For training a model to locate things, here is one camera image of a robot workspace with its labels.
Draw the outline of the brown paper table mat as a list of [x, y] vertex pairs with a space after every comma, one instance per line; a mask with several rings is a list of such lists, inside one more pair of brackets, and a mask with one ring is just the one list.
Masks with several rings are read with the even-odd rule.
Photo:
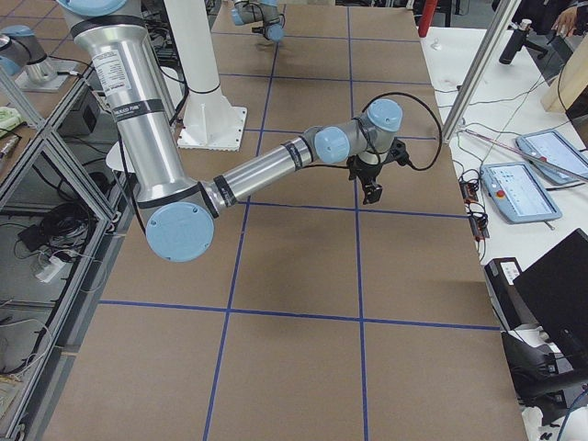
[[225, 211], [195, 261], [127, 232], [47, 440], [522, 440], [448, 149], [403, 100], [412, 167]]

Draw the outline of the teach pendant near tablet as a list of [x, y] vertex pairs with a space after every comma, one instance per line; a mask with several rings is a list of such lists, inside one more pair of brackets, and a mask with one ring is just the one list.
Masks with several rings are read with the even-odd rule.
[[481, 182], [507, 222], [554, 221], [562, 212], [525, 162], [484, 164]]

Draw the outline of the teach pendant tablet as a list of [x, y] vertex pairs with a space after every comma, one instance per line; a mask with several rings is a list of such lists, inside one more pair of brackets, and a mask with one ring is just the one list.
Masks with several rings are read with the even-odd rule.
[[557, 130], [542, 130], [519, 136], [517, 148], [530, 156], [587, 177], [587, 159]]
[[525, 162], [484, 164], [481, 182], [507, 222], [554, 221], [562, 212]]

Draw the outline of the pink metal rod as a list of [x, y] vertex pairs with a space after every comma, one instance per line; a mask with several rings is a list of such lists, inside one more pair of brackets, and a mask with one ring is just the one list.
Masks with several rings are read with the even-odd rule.
[[556, 130], [543, 130], [519, 136], [515, 139], [515, 147], [470, 129], [461, 129], [459, 132], [517, 153], [537, 164], [537, 167], [548, 168], [554, 173], [566, 175], [575, 180], [587, 181], [587, 159]]

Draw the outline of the teach pendant far tablet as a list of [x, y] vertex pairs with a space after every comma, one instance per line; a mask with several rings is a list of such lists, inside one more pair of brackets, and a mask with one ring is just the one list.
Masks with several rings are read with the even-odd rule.
[[530, 156], [587, 177], [587, 159], [557, 130], [542, 130], [519, 136], [517, 148]]

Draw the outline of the black laptop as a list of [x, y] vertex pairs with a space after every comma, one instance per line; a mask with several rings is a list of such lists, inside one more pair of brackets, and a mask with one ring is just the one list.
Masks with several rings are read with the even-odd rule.
[[524, 270], [514, 286], [575, 368], [587, 366], [587, 233], [578, 228]]

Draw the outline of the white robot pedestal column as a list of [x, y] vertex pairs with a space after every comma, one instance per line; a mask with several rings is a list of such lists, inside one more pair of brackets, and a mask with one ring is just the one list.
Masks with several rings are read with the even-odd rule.
[[164, 6], [188, 92], [179, 146], [239, 150], [247, 109], [222, 93], [205, 3], [169, 0]]

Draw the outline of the aluminium frame post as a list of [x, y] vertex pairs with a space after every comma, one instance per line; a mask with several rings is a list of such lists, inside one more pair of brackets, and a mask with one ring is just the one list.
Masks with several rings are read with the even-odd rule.
[[456, 132], [458, 123], [470, 104], [492, 54], [506, 31], [510, 19], [519, 6], [519, 0], [501, 1], [498, 5], [491, 24], [481, 40], [481, 44], [458, 91], [453, 106], [447, 115], [442, 130], [443, 143], [450, 143], [450, 139]]

